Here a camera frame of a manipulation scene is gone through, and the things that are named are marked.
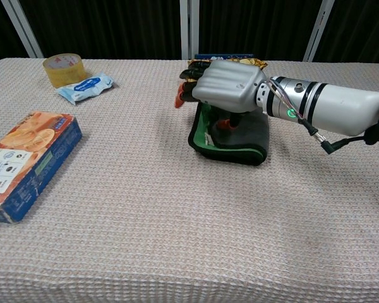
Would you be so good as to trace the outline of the right robot hand grey orange-tipped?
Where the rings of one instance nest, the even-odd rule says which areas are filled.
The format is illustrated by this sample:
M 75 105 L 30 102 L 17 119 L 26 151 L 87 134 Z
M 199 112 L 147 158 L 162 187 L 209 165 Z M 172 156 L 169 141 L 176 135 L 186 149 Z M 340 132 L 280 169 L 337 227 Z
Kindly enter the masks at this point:
M 267 80 L 261 67 L 231 60 L 194 60 L 181 72 L 174 100 L 175 108 L 186 102 L 207 104 L 224 110 L 229 117 L 220 119 L 220 129 L 235 129 L 241 119 L 258 108 L 256 94 Z

